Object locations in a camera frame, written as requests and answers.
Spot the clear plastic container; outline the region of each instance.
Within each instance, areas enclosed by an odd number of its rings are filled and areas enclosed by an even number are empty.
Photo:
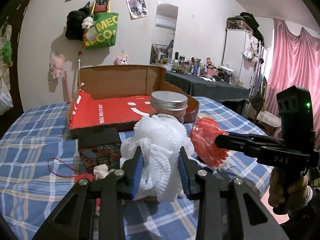
[[[168,114],[183,123],[186,114],[188,98],[180,93],[171,91],[155,91],[151,94],[150,116]]]

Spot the human hand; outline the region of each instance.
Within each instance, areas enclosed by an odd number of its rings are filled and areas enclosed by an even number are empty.
[[[279,182],[279,169],[274,167],[271,172],[270,189],[268,203],[272,207],[278,207],[280,203],[284,203],[284,189]],[[301,207],[308,195],[308,177],[302,176],[295,183],[288,187],[290,197],[288,205],[290,210],[296,210]]]

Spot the blue plaid bedsheet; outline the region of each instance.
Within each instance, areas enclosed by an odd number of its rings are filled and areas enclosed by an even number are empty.
[[[257,126],[208,98],[196,97],[201,113],[211,114],[225,130],[264,134]],[[40,225],[70,190],[73,179],[50,174],[47,160],[56,157],[82,170],[77,141],[68,134],[65,114],[68,104],[33,108],[24,113],[0,140],[0,211],[18,239],[32,239]],[[119,133],[121,140],[133,131]],[[262,196],[268,188],[271,168],[236,152],[236,166],[213,174],[230,179],[245,178],[252,190]],[[73,171],[51,161],[53,171],[73,175]],[[178,198],[173,203],[126,201],[126,239],[195,239],[199,203]]]

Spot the person's arm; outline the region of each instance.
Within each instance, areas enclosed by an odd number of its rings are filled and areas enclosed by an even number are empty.
[[[270,189],[268,203],[277,207],[284,202],[284,190],[279,184],[279,173],[273,168],[270,178]],[[301,178],[288,188],[290,198],[290,219],[281,224],[290,240],[313,240],[319,238],[320,230],[320,193],[308,186],[308,177]]]

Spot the silver screw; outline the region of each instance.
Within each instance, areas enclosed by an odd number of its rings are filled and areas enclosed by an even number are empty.
[[[88,181],[87,179],[80,179],[80,180],[79,180],[79,184],[80,184],[81,186],[87,185],[88,182],[89,182],[89,181]]]
[[[243,179],[241,178],[234,178],[233,183],[237,185],[241,185],[243,183]]]
[[[205,176],[205,175],[207,175],[207,172],[205,170],[199,170],[198,175]]]
[[[122,176],[124,174],[124,171],[123,170],[116,170],[115,171],[115,175],[116,176]]]

